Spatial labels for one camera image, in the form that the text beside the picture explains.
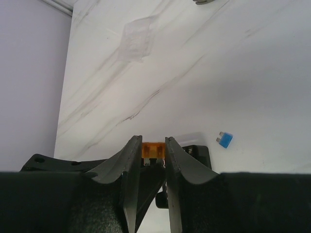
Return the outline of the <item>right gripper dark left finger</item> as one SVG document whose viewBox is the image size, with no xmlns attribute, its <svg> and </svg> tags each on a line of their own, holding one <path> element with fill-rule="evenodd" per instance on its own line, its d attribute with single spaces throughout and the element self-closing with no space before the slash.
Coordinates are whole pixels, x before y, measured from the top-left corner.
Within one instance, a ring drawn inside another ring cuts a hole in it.
<svg viewBox="0 0 311 233">
<path fill-rule="evenodd" d="M 141 146 L 142 136 L 133 136 L 85 180 L 84 232 L 135 232 Z"/>
</svg>

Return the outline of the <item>orange blade fuse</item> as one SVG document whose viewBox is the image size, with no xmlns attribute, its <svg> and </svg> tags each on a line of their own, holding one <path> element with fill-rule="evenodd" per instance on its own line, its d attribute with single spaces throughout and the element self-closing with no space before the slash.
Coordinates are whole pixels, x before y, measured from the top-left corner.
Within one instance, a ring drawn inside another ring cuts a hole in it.
<svg viewBox="0 0 311 233">
<path fill-rule="evenodd" d="M 141 157 L 143 159 L 164 159 L 165 158 L 165 143 L 143 142 Z"/>
</svg>

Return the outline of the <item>black fuse box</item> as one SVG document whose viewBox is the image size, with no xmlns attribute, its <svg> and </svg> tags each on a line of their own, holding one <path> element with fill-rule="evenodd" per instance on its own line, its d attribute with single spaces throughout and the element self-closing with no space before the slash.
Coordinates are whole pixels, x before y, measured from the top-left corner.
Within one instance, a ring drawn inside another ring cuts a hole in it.
<svg viewBox="0 0 311 233">
<path fill-rule="evenodd" d="M 154 165 L 158 158 L 145 157 L 149 154 L 149 146 L 142 150 L 141 167 Z M 183 150 L 190 156 L 198 160 L 206 167 L 212 169 L 209 150 L 207 146 L 190 145 L 183 147 Z M 162 185 L 162 191 L 158 192 L 155 197 L 155 204 L 159 209 L 168 209 L 167 182 Z"/>
</svg>

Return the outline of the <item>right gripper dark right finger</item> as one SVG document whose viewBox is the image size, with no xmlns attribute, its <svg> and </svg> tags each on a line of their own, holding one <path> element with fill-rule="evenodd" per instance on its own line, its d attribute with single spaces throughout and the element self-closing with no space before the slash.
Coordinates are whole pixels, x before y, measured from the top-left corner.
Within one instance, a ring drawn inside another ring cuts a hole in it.
<svg viewBox="0 0 311 233">
<path fill-rule="evenodd" d="M 186 153 L 174 137 L 165 138 L 166 179 L 170 228 L 172 233 L 192 233 L 195 207 L 191 202 L 194 186 L 202 187 L 218 176 L 218 173 Z"/>
</svg>

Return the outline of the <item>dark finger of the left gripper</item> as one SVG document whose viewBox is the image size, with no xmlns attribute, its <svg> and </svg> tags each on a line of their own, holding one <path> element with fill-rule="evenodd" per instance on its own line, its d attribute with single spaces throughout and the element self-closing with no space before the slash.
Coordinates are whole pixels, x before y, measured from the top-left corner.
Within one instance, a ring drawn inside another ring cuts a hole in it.
<svg viewBox="0 0 311 233">
<path fill-rule="evenodd" d="M 41 154 L 34 154 L 22 167 L 21 171 L 54 171 L 54 172 L 81 172 L 86 173 L 103 163 L 105 159 L 93 161 L 67 161 L 51 158 Z M 164 168 L 159 164 L 140 166 L 138 187 L 138 203 L 136 214 L 137 231 L 145 217 L 147 210 L 156 197 L 159 189 L 165 182 Z"/>
</svg>

